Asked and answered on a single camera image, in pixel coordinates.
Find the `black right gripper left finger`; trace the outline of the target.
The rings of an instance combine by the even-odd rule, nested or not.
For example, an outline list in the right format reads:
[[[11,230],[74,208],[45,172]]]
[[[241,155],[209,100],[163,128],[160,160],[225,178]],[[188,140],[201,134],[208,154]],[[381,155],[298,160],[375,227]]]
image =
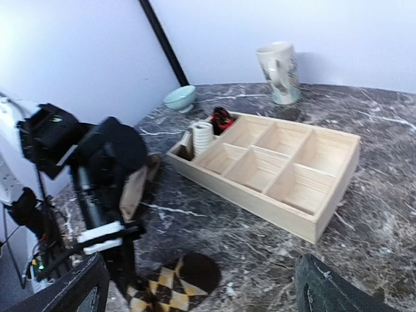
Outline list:
[[[4,311],[104,311],[110,276],[95,253],[55,283]]]

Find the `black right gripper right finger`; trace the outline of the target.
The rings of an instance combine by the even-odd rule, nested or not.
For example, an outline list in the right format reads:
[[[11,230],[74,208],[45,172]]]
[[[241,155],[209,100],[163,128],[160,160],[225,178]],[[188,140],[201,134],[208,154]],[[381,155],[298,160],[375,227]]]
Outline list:
[[[296,260],[294,285],[299,311],[395,310],[347,282],[310,253]]]

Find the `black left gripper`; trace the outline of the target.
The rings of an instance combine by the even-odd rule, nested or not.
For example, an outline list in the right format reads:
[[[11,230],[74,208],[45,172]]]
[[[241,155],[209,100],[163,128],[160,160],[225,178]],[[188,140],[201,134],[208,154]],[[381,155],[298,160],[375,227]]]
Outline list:
[[[38,171],[56,178],[70,168],[84,222],[98,228],[121,221],[120,199],[127,178],[144,167],[147,147],[139,133],[108,117],[99,124],[80,122],[52,104],[18,122],[23,156]],[[121,245],[107,250],[107,270],[121,293],[145,289],[135,268],[134,241],[145,234],[143,224],[130,224],[117,234]]]

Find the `brown yellow argyle sock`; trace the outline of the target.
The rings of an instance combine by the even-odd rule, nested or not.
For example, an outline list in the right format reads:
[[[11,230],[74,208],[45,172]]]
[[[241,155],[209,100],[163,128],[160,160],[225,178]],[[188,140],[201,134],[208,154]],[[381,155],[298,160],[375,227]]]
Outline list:
[[[201,253],[187,253],[128,286],[130,311],[192,311],[219,285],[218,264]]]

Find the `beige ribbed sock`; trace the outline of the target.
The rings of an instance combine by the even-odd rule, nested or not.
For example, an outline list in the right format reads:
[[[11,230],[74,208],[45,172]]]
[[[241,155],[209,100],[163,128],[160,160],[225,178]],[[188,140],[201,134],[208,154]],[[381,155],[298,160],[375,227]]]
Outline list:
[[[160,153],[152,153],[147,156],[145,165],[132,173],[124,187],[120,198],[120,211],[125,222],[132,222],[139,203],[152,186],[162,161]]]

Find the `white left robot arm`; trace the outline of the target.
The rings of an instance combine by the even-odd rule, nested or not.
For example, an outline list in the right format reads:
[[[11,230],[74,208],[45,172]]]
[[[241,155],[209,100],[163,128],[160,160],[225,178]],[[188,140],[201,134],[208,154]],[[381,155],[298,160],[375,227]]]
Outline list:
[[[1,95],[1,208],[5,220],[27,228],[38,242],[21,287],[34,278],[51,281],[69,268],[73,254],[102,255],[123,295],[142,290],[133,243],[144,232],[134,219],[148,174],[148,149],[132,127],[114,117],[82,123],[55,105]],[[85,230],[64,246],[42,178],[68,168]]]

